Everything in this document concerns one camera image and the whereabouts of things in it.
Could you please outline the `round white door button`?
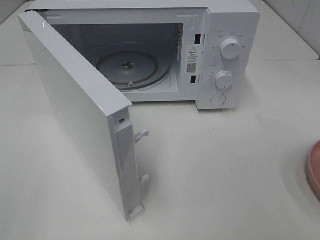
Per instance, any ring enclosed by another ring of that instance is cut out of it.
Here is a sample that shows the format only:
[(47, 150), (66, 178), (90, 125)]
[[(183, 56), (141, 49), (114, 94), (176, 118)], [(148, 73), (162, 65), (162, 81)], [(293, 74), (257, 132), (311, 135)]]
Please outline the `round white door button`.
[(226, 96), (224, 94), (213, 95), (210, 99), (210, 103), (214, 106), (223, 106), (226, 102)]

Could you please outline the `white microwave door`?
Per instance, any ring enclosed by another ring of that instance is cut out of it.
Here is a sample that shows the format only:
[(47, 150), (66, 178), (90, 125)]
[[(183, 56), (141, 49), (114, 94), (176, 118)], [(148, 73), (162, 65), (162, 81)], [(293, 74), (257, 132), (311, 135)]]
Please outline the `white microwave door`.
[(38, 12), (18, 19), (54, 112), (126, 221), (143, 211), (131, 102)]

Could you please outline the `white timer knob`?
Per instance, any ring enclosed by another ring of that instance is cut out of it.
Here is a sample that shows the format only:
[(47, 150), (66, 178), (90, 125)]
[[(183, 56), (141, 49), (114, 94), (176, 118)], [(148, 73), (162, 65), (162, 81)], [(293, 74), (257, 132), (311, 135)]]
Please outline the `white timer knob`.
[(234, 81), (235, 79), (233, 74), (228, 70), (222, 70), (214, 76), (215, 86), (218, 89), (228, 89), (233, 85)]

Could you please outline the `pink round plate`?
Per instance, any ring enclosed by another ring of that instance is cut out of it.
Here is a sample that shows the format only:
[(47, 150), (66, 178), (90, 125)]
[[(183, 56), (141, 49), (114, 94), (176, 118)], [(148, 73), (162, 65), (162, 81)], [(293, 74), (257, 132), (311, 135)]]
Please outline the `pink round plate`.
[(320, 141), (316, 142), (309, 151), (306, 176), (314, 195), (320, 199)]

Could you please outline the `white microwave oven body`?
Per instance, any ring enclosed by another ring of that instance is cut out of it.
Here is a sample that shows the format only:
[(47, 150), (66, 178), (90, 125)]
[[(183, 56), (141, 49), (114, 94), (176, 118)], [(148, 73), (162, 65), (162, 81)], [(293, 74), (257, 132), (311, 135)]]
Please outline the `white microwave oven body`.
[[(131, 105), (192, 101), (199, 110), (236, 107), (260, 19), (247, 0), (37, 0), (29, 11), (39, 13), (96, 69), (100, 59), (123, 51), (169, 60), (170, 72), (156, 84), (115, 86)], [(241, 42), (232, 60), (220, 51), (228, 37)], [(231, 87), (216, 87), (220, 71), (233, 74)], [(226, 96), (223, 106), (211, 104), (216, 94)]]

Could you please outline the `upper white power knob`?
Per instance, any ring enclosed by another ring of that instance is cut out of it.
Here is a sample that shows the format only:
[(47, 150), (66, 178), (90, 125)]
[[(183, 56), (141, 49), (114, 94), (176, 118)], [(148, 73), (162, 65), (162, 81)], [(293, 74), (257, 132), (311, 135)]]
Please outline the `upper white power knob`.
[(233, 60), (240, 55), (241, 41), (234, 36), (224, 38), (220, 43), (220, 53), (226, 60)]

